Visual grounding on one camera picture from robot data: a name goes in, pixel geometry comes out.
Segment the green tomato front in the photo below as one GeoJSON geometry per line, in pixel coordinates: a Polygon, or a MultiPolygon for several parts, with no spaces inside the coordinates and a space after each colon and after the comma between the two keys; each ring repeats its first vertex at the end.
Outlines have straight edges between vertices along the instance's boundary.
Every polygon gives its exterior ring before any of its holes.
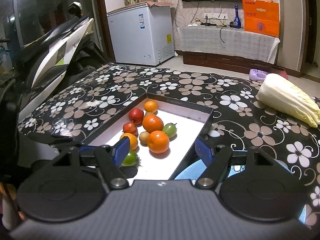
{"type": "Polygon", "coordinates": [[[135,166],[139,163],[140,158],[135,151],[130,151],[122,162],[122,166],[135,166]]]}

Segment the green tomato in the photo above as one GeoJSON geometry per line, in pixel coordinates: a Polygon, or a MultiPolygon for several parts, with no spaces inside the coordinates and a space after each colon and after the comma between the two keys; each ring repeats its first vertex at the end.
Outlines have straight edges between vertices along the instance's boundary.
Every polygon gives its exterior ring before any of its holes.
{"type": "Polygon", "coordinates": [[[168,123],[163,127],[162,131],[168,136],[169,139],[171,139],[176,135],[177,128],[175,124],[168,123]]]}
{"type": "Polygon", "coordinates": [[[135,166],[139,163],[140,158],[135,151],[130,151],[122,162],[122,166],[135,166]]]}

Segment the yellow orange citrus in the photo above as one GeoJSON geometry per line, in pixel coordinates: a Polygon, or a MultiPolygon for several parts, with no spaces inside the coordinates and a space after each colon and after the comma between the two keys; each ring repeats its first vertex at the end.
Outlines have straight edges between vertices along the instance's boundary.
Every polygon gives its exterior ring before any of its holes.
{"type": "Polygon", "coordinates": [[[123,137],[128,137],[130,140],[130,150],[133,151],[138,147],[138,139],[137,137],[132,133],[124,133],[120,136],[120,139],[123,137]]]}

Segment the brown longan front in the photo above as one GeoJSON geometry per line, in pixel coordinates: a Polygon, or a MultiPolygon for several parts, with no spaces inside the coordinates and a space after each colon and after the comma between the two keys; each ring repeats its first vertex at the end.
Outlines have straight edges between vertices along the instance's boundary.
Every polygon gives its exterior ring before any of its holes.
{"type": "Polygon", "coordinates": [[[140,140],[140,143],[142,145],[146,145],[147,144],[147,140],[148,140],[149,135],[150,135],[150,133],[147,132],[147,131],[141,132],[139,134],[139,140],[140,140]]]}

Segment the brown longan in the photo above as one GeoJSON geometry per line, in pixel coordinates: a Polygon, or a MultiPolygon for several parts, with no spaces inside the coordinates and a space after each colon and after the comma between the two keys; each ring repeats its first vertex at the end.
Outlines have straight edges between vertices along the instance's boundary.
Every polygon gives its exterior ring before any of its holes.
{"type": "Polygon", "coordinates": [[[147,132],[147,131],[141,132],[139,134],[139,140],[140,140],[140,143],[142,145],[146,145],[147,144],[147,140],[148,140],[149,135],[150,135],[150,133],[147,132]]]}
{"type": "Polygon", "coordinates": [[[156,115],[156,114],[152,113],[152,112],[146,112],[146,114],[144,115],[144,118],[146,118],[147,116],[150,116],[150,115],[156,115]]]}

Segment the large orange front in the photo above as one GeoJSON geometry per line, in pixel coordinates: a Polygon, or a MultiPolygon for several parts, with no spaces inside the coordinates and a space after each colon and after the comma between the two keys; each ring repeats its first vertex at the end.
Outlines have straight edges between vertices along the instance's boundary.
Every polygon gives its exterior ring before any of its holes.
{"type": "Polygon", "coordinates": [[[162,154],[169,148],[170,139],[162,131],[153,131],[147,138],[149,150],[155,154],[162,154]]]}

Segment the large orange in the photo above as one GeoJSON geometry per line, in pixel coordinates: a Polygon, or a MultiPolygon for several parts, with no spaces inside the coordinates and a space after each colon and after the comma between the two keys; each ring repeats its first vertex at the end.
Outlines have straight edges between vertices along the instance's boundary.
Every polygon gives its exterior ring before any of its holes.
{"type": "Polygon", "coordinates": [[[161,118],[154,114],[150,114],[144,117],[142,125],[148,133],[152,133],[153,131],[161,131],[164,127],[161,118]]]}
{"type": "Polygon", "coordinates": [[[155,154],[162,154],[169,148],[170,139],[162,131],[153,131],[147,138],[149,150],[155,154]]]}

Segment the red apple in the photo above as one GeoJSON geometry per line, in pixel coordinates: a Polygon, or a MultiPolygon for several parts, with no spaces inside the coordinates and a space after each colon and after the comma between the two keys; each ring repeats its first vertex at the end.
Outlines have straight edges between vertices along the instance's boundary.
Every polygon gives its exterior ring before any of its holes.
{"type": "Polygon", "coordinates": [[[123,125],[123,133],[130,133],[134,136],[138,135],[138,130],[134,122],[127,122],[123,125]]]}
{"type": "Polygon", "coordinates": [[[135,125],[140,125],[143,122],[144,111],[139,108],[133,108],[129,111],[129,120],[135,125]]]}

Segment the black box with white interior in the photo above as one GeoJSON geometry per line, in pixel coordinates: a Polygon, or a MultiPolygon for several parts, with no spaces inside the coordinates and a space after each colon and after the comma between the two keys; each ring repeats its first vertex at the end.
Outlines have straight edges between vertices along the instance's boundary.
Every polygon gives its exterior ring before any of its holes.
{"type": "Polygon", "coordinates": [[[137,155],[140,158],[138,167],[129,172],[128,181],[135,179],[174,179],[183,170],[192,157],[194,141],[204,128],[212,109],[196,103],[181,101],[155,94],[143,94],[134,97],[129,105],[123,107],[109,120],[101,121],[101,126],[94,130],[84,143],[92,146],[114,145],[123,134],[123,125],[129,122],[129,111],[134,108],[144,109],[144,103],[155,101],[156,116],[165,125],[176,126],[176,134],[170,138],[169,148],[161,154],[153,153],[148,146],[138,142],[137,155]]]}

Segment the red apple upper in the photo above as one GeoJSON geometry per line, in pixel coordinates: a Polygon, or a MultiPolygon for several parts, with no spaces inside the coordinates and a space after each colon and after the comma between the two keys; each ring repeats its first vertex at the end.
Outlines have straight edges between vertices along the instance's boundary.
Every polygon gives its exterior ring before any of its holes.
{"type": "Polygon", "coordinates": [[[129,120],[135,125],[140,125],[143,122],[144,111],[139,108],[133,108],[129,111],[129,120]]]}

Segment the large orange centre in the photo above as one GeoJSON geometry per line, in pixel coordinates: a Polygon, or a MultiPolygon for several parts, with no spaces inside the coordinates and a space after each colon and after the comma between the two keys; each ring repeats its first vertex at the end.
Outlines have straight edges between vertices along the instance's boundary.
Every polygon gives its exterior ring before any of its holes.
{"type": "Polygon", "coordinates": [[[148,133],[152,133],[153,131],[161,131],[164,127],[161,118],[154,114],[150,114],[144,117],[142,125],[148,133]]]}

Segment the floral black tablecloth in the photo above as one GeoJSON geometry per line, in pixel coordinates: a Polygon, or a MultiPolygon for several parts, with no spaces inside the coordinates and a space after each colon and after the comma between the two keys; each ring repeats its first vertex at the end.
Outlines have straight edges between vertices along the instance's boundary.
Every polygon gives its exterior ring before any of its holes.
{"type": "Polygon", "coordinates": [[[41,104],[18,130],[83,141],[145,93],[203,106],[213,114],[216,142],[234,150],[259,147],[301,180],[308,193],[306,226],[319,232],[319,129],[261,103],[259,88],[218,74],[110,63],[41,104]]]}

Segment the dark wooden tv cabinet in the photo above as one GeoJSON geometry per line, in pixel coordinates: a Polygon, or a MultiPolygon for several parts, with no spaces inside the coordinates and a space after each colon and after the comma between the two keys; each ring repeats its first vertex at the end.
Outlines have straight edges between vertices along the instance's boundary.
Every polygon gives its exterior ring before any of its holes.
{"type": "Polygon", "coordinates": [[[183,63],[249,74],[251,69],[270,72],[273,64],[239,56],[184,51],[183,63]]]}

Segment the black and white scooter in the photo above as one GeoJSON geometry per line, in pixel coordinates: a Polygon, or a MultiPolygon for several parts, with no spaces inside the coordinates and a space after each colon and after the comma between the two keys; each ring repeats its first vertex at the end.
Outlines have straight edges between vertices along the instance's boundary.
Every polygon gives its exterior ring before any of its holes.
{"type": "Polygon", "coordinates": [[[24,119],[49,97],[107,64],[94,37],[94,18],[73,2],[72,19],[25,45],[11,69],[1,68],[1,102],[24,119]]]}

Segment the white power strip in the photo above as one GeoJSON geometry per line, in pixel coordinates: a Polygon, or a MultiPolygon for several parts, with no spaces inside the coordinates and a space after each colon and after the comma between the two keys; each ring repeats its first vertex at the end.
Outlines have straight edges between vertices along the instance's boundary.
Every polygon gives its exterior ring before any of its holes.
{"type": "Polygon", "coordinates": [[[228,20],[228,14],[205,12],[203,14],[203,18],[204,19],[212,19],[212,20],[228,20]]]}

